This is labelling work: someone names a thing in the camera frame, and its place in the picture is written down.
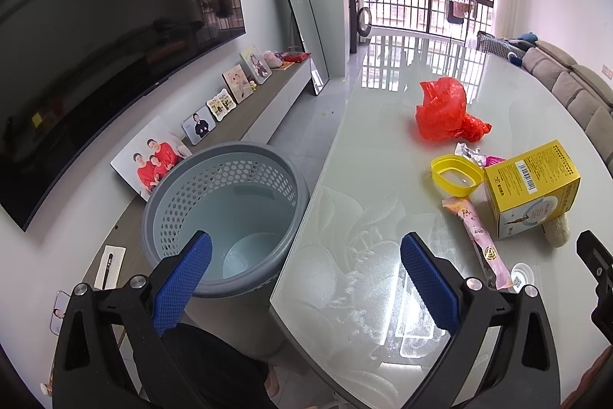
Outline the white round QR lid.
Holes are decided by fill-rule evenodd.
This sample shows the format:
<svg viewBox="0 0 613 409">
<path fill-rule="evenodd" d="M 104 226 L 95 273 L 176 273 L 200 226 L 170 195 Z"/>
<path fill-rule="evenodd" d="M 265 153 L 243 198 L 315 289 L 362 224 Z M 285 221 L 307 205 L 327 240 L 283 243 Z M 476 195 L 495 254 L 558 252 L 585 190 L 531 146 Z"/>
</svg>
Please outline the white round QR lid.
<svg viewBox="0 0 613 409">
<path fill-rule="evenodd" d="M 511 280 L 515 293 L 519 293 L 524 286 L 533 286 L 535 275 L 531 267 L 525 263 L 517 263 L 511 269 Z"/>
</svg>

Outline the yellow cardboard box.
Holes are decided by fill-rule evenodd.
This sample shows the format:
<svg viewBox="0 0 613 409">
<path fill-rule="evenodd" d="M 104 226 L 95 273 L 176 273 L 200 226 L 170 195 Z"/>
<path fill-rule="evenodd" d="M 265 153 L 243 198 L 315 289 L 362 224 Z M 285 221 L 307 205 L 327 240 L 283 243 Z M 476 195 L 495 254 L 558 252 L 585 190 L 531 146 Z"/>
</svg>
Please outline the yellow cardboard box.
<svg viewBox="0 0 613 409">
<path fill-rule="evenodd" d="M 484 169 L 497 237 L 506 239 L 567 213 L 581 175 L 562 144 L 551 141 Z"/>
</svg>

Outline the pink snack wrapper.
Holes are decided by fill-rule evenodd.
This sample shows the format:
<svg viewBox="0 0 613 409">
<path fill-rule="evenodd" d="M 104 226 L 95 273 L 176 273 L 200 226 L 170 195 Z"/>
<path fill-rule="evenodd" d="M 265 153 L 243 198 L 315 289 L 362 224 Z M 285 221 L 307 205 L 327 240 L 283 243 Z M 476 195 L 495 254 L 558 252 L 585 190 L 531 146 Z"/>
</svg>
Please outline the pink snack wrapper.
<svg viewBox="0 0 613 409">
<path fill-rule="evenodd" d="M 510 272 L 470 200 L 451 197 L 444 199 L 442 205 L 464 223 L 464 229 L 473 244 L 487 286 L 497 291 L 511 289 L 513 282 Z"/>
</svg>

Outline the yellow square plastic lid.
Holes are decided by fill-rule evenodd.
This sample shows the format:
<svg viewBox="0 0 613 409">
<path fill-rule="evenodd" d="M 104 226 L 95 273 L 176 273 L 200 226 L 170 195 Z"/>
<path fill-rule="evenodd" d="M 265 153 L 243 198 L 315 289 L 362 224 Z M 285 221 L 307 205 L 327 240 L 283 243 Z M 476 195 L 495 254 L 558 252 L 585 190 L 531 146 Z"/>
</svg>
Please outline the yellow square plastic lid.
<svg viewBox="0 0 613 409">
<path fill-rule="evenodd" d="M 435 185 L 452 197 L 469 197 L 483 182 L 483 169 L 456 154 L 444 154 L 430 163 Z"/>
</svg>

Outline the red plastic bag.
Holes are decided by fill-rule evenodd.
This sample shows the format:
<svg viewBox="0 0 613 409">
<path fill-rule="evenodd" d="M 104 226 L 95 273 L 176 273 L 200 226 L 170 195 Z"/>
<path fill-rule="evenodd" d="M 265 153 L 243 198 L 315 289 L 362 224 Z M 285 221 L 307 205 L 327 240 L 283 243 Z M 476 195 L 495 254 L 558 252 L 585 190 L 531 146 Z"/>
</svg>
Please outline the red plastic bag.
<svg viewBox="0 0 613 409">
<path fill-rule="evenodd" d="M 492 125 L 467 112 L 464 85 L 451 77 L 420 83 L 423 103 L 416 106 L 416 126 L 423 139 L 447 141 L 464 138 L 478 142 Z"/>
</svg>

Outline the small portrait photo card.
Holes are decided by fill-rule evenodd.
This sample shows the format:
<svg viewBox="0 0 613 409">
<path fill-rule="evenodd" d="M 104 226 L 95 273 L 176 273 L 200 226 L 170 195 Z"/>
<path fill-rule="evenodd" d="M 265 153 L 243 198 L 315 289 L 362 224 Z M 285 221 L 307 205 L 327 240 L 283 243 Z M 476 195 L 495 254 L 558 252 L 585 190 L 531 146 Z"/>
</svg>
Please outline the small portrait photo card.
<svg viewBox="0 0 613 409">
<path fill-rule="evenodd" d="M 57 292 L 50 319 L 50 331 L 56 336 L 59 336 L 63 318 L 66 315 L 67 305 L 69 305 L 69 302 L 69 294 L 63 291 Z"/>
</svg>

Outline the black pen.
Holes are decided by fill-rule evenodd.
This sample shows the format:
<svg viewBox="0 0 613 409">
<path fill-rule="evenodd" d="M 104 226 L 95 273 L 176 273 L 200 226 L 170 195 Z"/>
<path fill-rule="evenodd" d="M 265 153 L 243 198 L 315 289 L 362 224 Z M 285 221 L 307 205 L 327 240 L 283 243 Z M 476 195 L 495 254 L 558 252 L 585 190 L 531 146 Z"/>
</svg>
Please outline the black pen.
<svg viewBox="0 0 613 409">
<path fill-rule="evenodd" d="M 111 269 L 112 262 L 113 262 L 113 257 L 114 257 L 113 253 L 109 252 L 109 255 L 106 261 L 104 275 L 103 275 L 102 290 L 106 290 L 106 286 L 107 286 L 108 278 L 110 274 L 110 269 Z"/>
</svg>

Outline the crumpled white paper wrapper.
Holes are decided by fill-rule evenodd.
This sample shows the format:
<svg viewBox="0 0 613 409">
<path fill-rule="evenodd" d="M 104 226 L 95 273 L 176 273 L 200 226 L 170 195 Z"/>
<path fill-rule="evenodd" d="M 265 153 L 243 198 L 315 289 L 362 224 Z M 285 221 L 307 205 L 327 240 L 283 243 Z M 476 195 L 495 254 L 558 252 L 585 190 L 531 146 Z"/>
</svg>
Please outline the crumpled white paper wrapper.
<svg viewBox="0 0 613 409">
<path fill-rule="evenodd" d="M 470 148 L 466 143 L 458 142 L 454 151 L 455 156 L 470 160 L 481 168 L 487 165 L 487 157 L 477 148 Z"/>
</svg>

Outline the grey fabric sofa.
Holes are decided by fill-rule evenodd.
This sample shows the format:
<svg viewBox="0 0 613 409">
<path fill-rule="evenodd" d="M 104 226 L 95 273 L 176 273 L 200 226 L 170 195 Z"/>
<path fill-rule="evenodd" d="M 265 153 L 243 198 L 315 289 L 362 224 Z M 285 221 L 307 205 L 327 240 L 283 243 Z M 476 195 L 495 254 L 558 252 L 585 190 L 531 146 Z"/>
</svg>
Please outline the grey fabric sofa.
<svg viewBox="0 0 613 409">
<path fill-rule="evenodd" d="M 523 69 L 578 122 L 612 172 L 612 88 L 596 72 L 546 41 L 536 41 L 521 60 Z"/>
</svg>

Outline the large family photo red clothes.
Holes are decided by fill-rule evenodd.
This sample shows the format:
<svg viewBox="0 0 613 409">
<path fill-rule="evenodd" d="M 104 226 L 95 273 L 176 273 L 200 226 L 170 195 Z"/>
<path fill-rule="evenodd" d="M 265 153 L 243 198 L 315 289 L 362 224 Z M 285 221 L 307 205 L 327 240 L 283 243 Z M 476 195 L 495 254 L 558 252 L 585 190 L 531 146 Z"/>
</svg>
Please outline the large family photo red clothes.
<svg viewBox="0 0 613 409">
<path fill-rule="evenodd" d="M 113 170 L 143 199 L 148 200 L 171 169 L 191 156 L 160 117 L 151 120 L 110 162 Z"/>
</svg>

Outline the standing fan by window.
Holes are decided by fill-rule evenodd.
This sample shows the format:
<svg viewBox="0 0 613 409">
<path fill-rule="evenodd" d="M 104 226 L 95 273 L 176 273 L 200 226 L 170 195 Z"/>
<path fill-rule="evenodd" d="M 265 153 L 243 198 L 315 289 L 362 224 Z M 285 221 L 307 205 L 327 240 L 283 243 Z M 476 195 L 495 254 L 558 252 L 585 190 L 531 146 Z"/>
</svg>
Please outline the standing fan by window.
<svg viewBox="0 0 613 409">
<path fill-rule="evenodd" d="M 372 31 L 372 13 L 369 7 L 359 5 L 359 0 L 348 0 L 349 53 L 355 54 L 359 44 L 369 41 Z"/>
</svg>

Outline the pink plush toy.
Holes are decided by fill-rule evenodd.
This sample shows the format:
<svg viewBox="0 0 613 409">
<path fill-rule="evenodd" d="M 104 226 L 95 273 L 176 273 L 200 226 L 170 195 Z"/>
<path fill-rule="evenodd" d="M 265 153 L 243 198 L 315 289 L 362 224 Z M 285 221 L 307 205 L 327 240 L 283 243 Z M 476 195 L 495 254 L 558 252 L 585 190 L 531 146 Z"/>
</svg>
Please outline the pink plush toy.
<svg viewBox="0 0 613 409">
<path fill-rule="evenodd" d="M 270 69 L 279 69 L 284 64 L 283 58 L 271 51 L 266 51 L 263 54 L 263 58 Z"/>
</svg>

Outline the red packet on cabinet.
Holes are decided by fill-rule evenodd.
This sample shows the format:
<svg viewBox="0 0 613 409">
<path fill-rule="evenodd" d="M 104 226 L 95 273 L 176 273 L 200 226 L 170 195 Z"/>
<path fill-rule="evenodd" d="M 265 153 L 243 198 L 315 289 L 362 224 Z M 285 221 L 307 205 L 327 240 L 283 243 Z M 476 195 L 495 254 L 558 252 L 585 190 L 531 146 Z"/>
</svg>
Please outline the red packet on cabinet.
<svg viewBox="0 0 613 409">
<path fill-rule="evenodd" d="M 308 52 L 285 52 L 282 53 L 283 62 L 302 63 L 311 56 Z"/>
</svg>

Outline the baby photo frame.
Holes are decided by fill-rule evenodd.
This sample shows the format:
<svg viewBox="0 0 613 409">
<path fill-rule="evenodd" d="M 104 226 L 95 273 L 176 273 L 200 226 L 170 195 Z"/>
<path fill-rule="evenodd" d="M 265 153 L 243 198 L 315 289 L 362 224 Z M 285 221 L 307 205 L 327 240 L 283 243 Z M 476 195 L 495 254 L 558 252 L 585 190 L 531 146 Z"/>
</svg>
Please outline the baby photo frame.
<svg viewBox="0 0 613 409">
<path fill-rule="evenodd" d="M 241 104 L 254 93 L 240 64 L 225 71 L 222 77 L 237 104 Z"/>
</svg>

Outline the large black wall television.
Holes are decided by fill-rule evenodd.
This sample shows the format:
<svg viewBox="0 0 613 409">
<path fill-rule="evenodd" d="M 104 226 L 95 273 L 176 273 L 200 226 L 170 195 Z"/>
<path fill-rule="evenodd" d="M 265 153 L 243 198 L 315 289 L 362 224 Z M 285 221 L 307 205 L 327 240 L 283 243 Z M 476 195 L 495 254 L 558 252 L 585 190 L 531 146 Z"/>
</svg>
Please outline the large black wall television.
<svg viewBox="0 0 613 409">
<path fill-rule="evenodd" d="M 241 0 L 1 0 L 1 204 L 27 227 L 79 154 L 244 34 Z"/>
</svg>

